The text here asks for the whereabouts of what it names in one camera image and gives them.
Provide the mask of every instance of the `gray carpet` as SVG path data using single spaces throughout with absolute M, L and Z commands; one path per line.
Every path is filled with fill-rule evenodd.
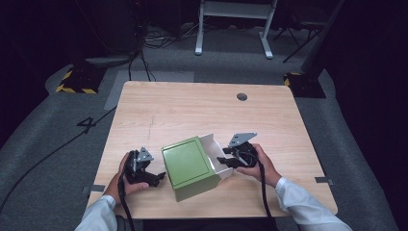
M 273 60 L 263 54 L 258 32 L 233 29 L 211 31 L 204 36 L 202 56 L 194 55 L 195 38 L 175 42 L 167 48 L 144 48 L 144 57 L 158 81 L 283 85 L 282 76 L 300 71 L 311 45 L 286 64 L 294 49 L 288 34 L 274 41 L 268 37 Z M 117 102 L 127 80 L 127 65 L 108 69 L 98 94 L 55 92 L 69 66 L 45 83 L 49 96 L 20 124 L 0 150 L 0 199 L 3 200 L 24 172 L 84 128 L 76 124 L 87 117 L 98 119 Z M 140 59 L 132 65 L 132 76 L 143 78 Z M 384 193 L 350 134 L 335 98 L 330 76 L 319 80 L 326 99 L 296 98 L 339 207 L 338 216 L 353 230 L 397 230 Z M 112 119 L 111 112 L 89 132 L 65 146 L 17 186 L 0 216 L 1 230 L 73 230 L 87 205 L 83 188 L 92 185 Z M 296 230 L 291 218 L 278 218 L 281 231 Z

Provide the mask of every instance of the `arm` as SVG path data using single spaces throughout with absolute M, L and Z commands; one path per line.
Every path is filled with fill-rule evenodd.
M 108 188 L 103 196 L 91 204 L 85 211 L 81 223 L 75 229 L 80 230 L 102 230 L 113 231 L 117 229 L 116 217 L 114 213 L 115 205 L 120 204 L 120 198 L 117 190 L 117 182 L 123 166 L 129 153 L 127 153 L 120 162 L 117 174 L 112 178 Z M 147 189 L 147 183 L 138 183 L 131 185 L 124 177 L 126 195 L 136 193 L 137 191 Z
M 306 190 L 282 177 L 259 144 L 253 144 L 253 146 L 265 167 L 266 183 L 276 189 L 279 206 L 293 216 L 302 230 L 351 230 Z M 238 167 L 237 171 L 261 180 L 258 164 L 251 168 Z

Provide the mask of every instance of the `white stand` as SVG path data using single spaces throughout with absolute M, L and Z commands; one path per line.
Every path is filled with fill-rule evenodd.
M 199 27 L 197 35 L 197 43 L 195 45 L 195 55 L 202 54 L 203 47 L 203 23 L 204 15 L 208 16 L 229 16 L 229 17 L 244 17 L 265 19 L 264 32 L 260 32 L 259 36 L 261 43 L 265 50 L 265 55 L 268 59 L 272 59 L 273 55 L 267 41 L 270 22 L 275 13 L 277 0 L 273 0 L 271 5 L 260 4 L 246 4 L 246 3 L 226 3 L 226 2 L 212 2 L 201 0 Z

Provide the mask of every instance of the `white sleeve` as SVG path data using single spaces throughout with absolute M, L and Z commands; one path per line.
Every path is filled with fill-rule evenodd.
M 351 230 L 305 189 L 285 177 L 278 181 L 275 189 L 279 206 L 293 216 L 302 230 Z
M 103 195 L 91 204 L 82 216 L 82 221 L 75 231 L 83 230 L 117 230 L 114 213 L 115 200 L 110 195 Z

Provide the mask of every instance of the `table top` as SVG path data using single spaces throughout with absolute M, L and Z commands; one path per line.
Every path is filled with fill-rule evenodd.
M 237 94 L 244 93 L 245 101 Z M 146 169 L 166 171 L 161 148 L 195 136 L 214 134 L 226 147 L 236 133 L 256 132 L 259 143 L 283 176 L 302 186 L 334 214 L 337 205 L 297 109 L 284 86 L 127 82 L 97 171 L 94 185 L 108 186 L 126 152 L 145 146 L 154 161 Z M 267 186 L 274 217 L 287 216 L 276 192 Z M 102 195 L 91 192 L 89 204 Z M 176 202 L 168 176 L 158 188 L 127 197 L 134 218 L 265 217 L 261 183 L 234 171 L 208 192 Z M 125 216 L 121 206 L 115 212 Z

